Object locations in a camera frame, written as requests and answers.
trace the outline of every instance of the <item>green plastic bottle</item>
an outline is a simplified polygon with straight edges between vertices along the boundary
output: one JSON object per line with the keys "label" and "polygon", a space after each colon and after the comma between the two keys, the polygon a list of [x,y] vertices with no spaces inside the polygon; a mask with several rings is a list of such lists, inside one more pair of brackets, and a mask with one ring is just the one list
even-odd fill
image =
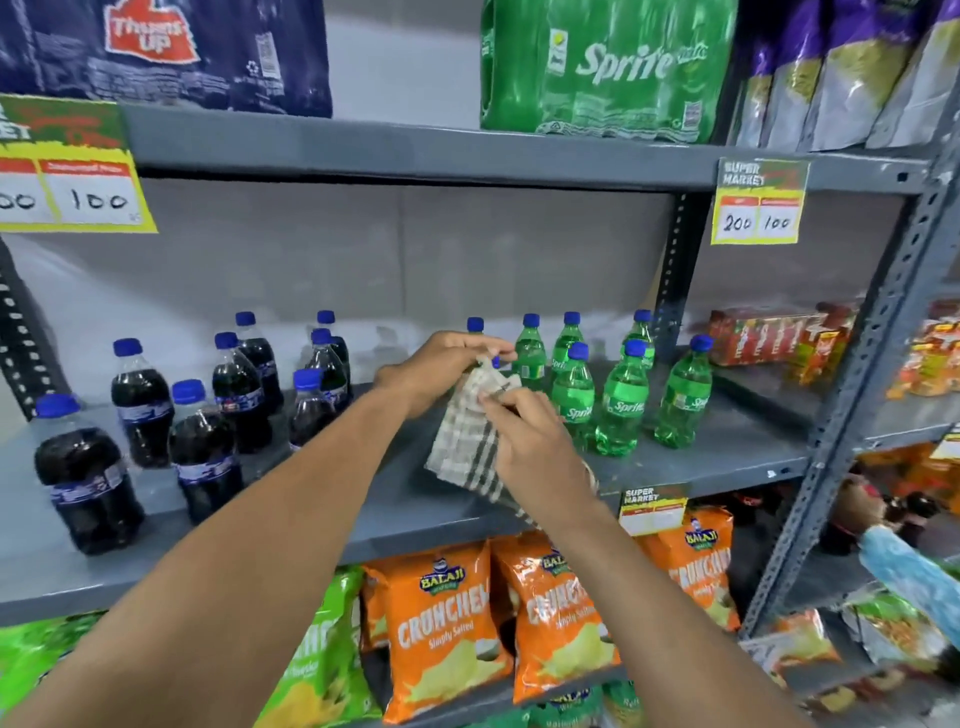
{"label": "green plastic bottle", "polygon": [[546,389],[546,347],[540,338],[539,313],[523,314],[523,331],[516,339],[516,361],[513,373],[527,389],[542,392]]}
{"label": "green plastic bottle", "polygon": [[580,331],[580,314],[577,311],[567,311],[564,314],[564,330],[560,332],[557,343],[553,345],[553,356],[550,359],[551,388],[557,376],[570,367],[570,359],[567,355],[570,345],[583,340],[584,334]]}
{"label": "green plastic bottle", "polygon": [[643,366],[647,368],[649,372],[654,368],[654,356],[656,351],[654,349],[654,340],[650,335],[650,322],[653,320],[653,313],[649,308],[639,308],[634,311],[634,327],[630,329],[630,332],[623,340],[623,344],[620,345],[620,358],[624,357],[626,353],[627,342],[632,339],[638,341],[646,342],[646,354],[643,355]]}
{"label": "green plastic bottle", "polygon": [[485,0],[480,126],[709,141],[737,0]]}
{"label": "green plastic bottle", "polygon": [[597,408],[594,437],[601,455],[626,455],[636,447],[643,407],[650,393],[644,364],[647,343],[628,339],[624,347],[626,353],[607,377]]}
{"label": "green plastic bottle", "polygon": [[690,352],[670,370],[654,430],[654,437],[662,445],[686,448],[697,436],[697,425],[713,385],[713,370],[707,360],[712,346],[709,336],[694,336],[690,339]]}
{"label": "green plastic bottle", "polygon": [[574,444],[582,447],[587,442],[590,415],[596,399],[593,377],[587,368],[589,348],[584,342],[575,341],[566,353],[569,357],[567,366],[553,382],[550,401],[564,418],[566,431],[570,433]]}

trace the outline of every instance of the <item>green chips bag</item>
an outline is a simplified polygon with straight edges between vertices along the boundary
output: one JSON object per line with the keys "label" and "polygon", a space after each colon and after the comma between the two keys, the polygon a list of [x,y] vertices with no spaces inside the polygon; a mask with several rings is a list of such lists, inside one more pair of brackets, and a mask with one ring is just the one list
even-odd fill
{"label": "green chips bag", "polygon": [[360,567],[338,570],[255,728],[313,728],[380,717],[360,668]]}
{"label": "green chips bag", "polygon": [[103,614],[41,619],[0,629],[0,716],[72,652]]}

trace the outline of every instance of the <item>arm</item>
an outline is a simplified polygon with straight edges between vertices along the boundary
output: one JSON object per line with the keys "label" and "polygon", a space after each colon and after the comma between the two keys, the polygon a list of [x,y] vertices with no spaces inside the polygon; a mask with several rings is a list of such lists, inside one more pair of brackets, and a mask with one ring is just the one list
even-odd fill
{"label": "arm", "polygon": [[496,468],[580,577],[610,629],[652,725],[810,725],[789,698],[592,496],[579,455],[543,394],[484,406],[500,435]]}
{"label": "arm", "polygon": [[5,728],[250,728],[320,606],[396,431],[489,349],[513,346],[442,332],[386,369],[164,556]]}

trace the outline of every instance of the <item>bottle label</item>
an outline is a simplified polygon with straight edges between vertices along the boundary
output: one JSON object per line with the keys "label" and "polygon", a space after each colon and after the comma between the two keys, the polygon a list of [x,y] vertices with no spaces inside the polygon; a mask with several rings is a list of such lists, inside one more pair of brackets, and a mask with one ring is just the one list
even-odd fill
{"label": "bottle label", "polygon": [[555,386],[551,399],[560,416],[564,418],[564,422],[580,425],[589,421],[595,397],[592,389],[568,389]]}
{"label": "bottle label", "polygon": [[89,480],[80,483],[61,483],[50,489],[50,499],[54,505],[72,505],[83,503],[109,493],[123,482],[127,467],[118,461]]}
{"label": "bottle label", "polygon": [[220,460],[201,463],[200,465],[177,465],[177,463],[174,463],[174,469],[177,471],[177,478],[184,485],[199,485],[226,475],[234,465],[236,465],[236,458],[233,455],[227,455]]}
{"label": "bottle label", "polygon": [[604,392],[603,406],[608,412],[620,417],[642,417],[648,394],[649,388],[642,384],[617,381],[613,383],[610,392]]}
{"label": "bottle label", "polygon": [[152,420],[159,420],[169,415],[174,405],[169,400],[158,400],[150,404],[139,404],[136,407],[117,407],[120,420],[128,425],[141,425]]}
{"label": "bottle label", "polygon": [[711,386],[704,381],[690,381],[682,376],[670,375],[666,386],[667,395],[672,397],[668,403],[687,412],[703,412],[710,399]]}
{"label": "bottle label", "polygon": [[263,390],[254,389],[246,395],[236,395],[235,397],[216,397],[214,398],[220,405],[220,411],[229,414],[232,412],[249,412],[263,404]]}
{"label": "bottle label", "polygon": [[276,376],[276,362],[271,359],[266,364],[261,364],[258,366],[256,371],[260,375],[261,379],[264,379],[268,376]]}

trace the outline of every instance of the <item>orange snack pack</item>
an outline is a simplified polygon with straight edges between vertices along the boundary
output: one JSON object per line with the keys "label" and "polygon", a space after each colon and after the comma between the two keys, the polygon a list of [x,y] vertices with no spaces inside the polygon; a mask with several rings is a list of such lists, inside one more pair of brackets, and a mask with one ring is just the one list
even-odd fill
{"label": "orange snack pack", "polygon": [[733,516],[727,511],[687,509],[680,528],[639,536],[636,542],[713,621],[728,632],[740,627],[727,580],[733,544]]}
{"label": "orange snack pack", "polygon": [[620,653],[593,601],[546,536],[496,539],[493,559],[519,597],[515,703],[619,665]]}
{"label": "orange snack pack", "polygon": [[394,695],[383,722],[403,723],[506,677],[514,659],[490,615],[490,545],[464,544],[367,565],[386,591]]}

